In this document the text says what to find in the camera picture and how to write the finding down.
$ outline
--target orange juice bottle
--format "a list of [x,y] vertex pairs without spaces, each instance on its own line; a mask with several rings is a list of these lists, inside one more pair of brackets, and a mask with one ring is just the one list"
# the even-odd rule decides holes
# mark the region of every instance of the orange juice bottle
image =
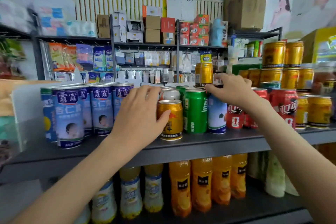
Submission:
[[211,208],[212,158],[193,159],[191,167],[192,206],[205,213]]
[[232,155],[231,194],[235,198],[244,198],[246,195],[246,165],[247,153]]
[[175,216],[187,217],[191,213],[190,161],[169,163],[171,205]]
[[220,205],[228,205],[230,203],[231,166],[231,155],[212,158],[211,196]]

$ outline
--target red box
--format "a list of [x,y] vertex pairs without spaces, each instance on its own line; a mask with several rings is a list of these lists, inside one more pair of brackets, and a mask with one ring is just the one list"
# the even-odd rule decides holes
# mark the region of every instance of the red box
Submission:
[[161,18],[161,32],[175,33],[175,18]]
[[197,23],[190,24],[190,35],[209,35],[209,26],[199,25]]
[[180,34],[180,44],[189,45],[189,34]]
[[182,34],[190,33],[190,23],[189,22],[180,22],[180,33]]
[[190,35],[190,45],[208,46],[209,36]]
[[209,25],[209,15],[207,14],[198,14],[196,18],[194,19],[194,23],[197,23],[199,25]]

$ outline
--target blue can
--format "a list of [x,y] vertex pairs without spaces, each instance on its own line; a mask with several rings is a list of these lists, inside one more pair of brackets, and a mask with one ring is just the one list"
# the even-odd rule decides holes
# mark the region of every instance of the blue can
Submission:
[[94,132],[98,136],[111,133],[113,128],[112,90],[109,85],[92,85],[91,108]]
[[93,134],[92,111],[91,111],[91,87],[80,85],[79,92],[83,103],[84,133],[85,137]]
[[53,101],[53,88],[56,86],[41,88],[41,101],[43,105],[43,119],[45,128],[45,138],[48,142],[56,143],[56,118]]
[[57,144],[62,149],[79,146],[84,139],[83,103],[77,87],[52,90],[56,113]]
[[119,85],[112,86],[114,120],[120,110],[121,102],[129,94],[132,88],[134,88],[134,84],[132,85],[131,83],[120,83]]
[[221,102],[214,95],[208,98],[208,132],[224,134],[226,132],[227,104]]

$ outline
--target red can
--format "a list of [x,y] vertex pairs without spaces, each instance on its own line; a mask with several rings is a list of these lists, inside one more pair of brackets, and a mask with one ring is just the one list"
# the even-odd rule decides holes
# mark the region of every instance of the red can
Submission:
[[226,127],[240,129],[244,124],[244,112],[237,106],[227,105]]
[[[269,100],[267,89],[254,88],[253,91],[261,98]],[[244,126],[253,129],[258,128],[258,124],[247,113],[245,113]]]
[[273,89],[269,94],[269,101],[285,122],[295,128],[295,113],[297,110],[296,90]]

